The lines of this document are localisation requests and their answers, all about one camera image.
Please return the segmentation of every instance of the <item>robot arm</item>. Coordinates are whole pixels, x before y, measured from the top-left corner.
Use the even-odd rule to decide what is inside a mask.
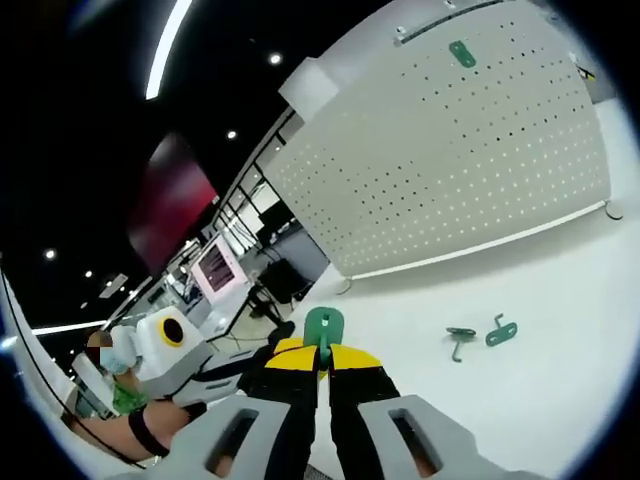
[[[257,349],[215,354],[198,329],[175,307],[111,331],[115,354],[130,366],[140,390],[178,406],[209,403],[238,389]]]
[[[189,402],[205,397],[207,386],[213,396],[238,388],[247,396],[230,395],[181,430],[158,465],[113,478],[217,479],[212,473],[217,461],[231,455],[230,480],[302,479],[315,437],[317,386],[327,374],[331,434],[347,479],[418,480],[424,478],[421,474],[435,480],[543,478],[503,470],[480,456],[464,427],[417,396],[400,396],[375,357],[339,344],[341,332],[331,330],[335,324],[341,329],[342,316],[329,310],[315,317],[310,313],[313,325],[305,326],[305,339],[281,340],[253,353],[205,359],[190,353],[201,345],[194,341],[180,358],[173,357],[172,365],[161,365],[160,356],[154,357],[155,363],[140,371],[156,373],[143,379],[147,386],[163,386],[153,390],[162,398],[172,392],[168,396],[174,400]],[[154,318],[142,332],[164,325],[162,316]],[[196,339],[189,330],[183,329],[185,345]],[[169,372],[182,379],[178,389],[179,382],[165,378]],[[230,444],[235,445],[232,453]]]

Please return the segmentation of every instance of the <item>black ceiling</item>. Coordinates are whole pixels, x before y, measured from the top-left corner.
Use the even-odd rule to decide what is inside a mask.
[[[147,78],[175,0],[97,2],[80,27],[86,2],[24,3],[4,87],[12,108],[0,163],[0,249],[28,321],[48,326],[107,318],[126,293],[99,299],[105,282],[122,272],[133,288],[147,277],[125,224],[167,132],[188,140],[224,194],[286,108],[282,82],[387,2],[194,0],[152,101]],[[282,64],[267,62],[272,52]],[[232,142],[229,129],[238,131]],[[58,252],[52,262],[47,248]],[[77,347],[78,335],[41,338],[55,355]]]

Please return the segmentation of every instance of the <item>ceiling light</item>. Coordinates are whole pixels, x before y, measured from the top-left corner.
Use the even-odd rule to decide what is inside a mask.
[[[0,350],[7,350],[13,347],[13,345],[16,343],[17,340],[18,340],[18,337],[16,336],[6,337],[2,339],[2,342],[0,342]]]
[[[271,55],[269,55],[269,63],[271,65],[279,65],[280,63],[282,63],[282,55],[280,55],[279,53],[272,53]]]
[[[61,325],[59,327],[34,328],[31,330],[35,336],[47,335],[49,333],[68,332],[69,330],[80,330],[88,327],[98,327],[107,323],[106,320],[96,320],[95,322],[78,323],[76,325]]]
[[[158,96],[160,91],[160,82],[162,82],[162,75],[164,73],[164,67],[169,58],[169,52],[171,51],[171,45],[176,38],[180,24],[184,20],[192,0],[177,0],[171,14],[167,19],[167,23],[164,26],[162,35],[160,36],[160,42],[158,42],[158,48],[156,49],[156,55],[153,57],[153,64],[151,65],[151,72],[149,73],[149,81],[147,82],[147,92],[145,97],[147,100],[151,100]]]

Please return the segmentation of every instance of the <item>green hook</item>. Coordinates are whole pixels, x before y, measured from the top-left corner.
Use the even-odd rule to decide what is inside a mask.
[[[476,336],[475,330],[470,328],[457,328],[449,327],[447,332],[451,334],[451,337],[456,341],[456,346],[451,354],[451,360],[456,363],[462,362],[462,359],[458,357],[458,350],[460,350],[460,344],[470,342]]]
[[[496,315],[493,319],[496,322],[496,330],[492,330],[485,337],[485,343],[488,347],[495,347],[496,345],[500,345],[507,340],[511,340],[518,333],[518,325],[514,322],[507,323],[505,326],[500,324],[500,319],[504,317],[504,313]]]

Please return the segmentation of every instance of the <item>white wall panel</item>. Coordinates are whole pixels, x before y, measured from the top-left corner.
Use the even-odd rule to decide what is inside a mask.
[[[456,41],[475,66],[452,55]],[[348,276],[487,246],[610,194],[584,83],[557,32],[519,1],[381,55],[265,174]]]

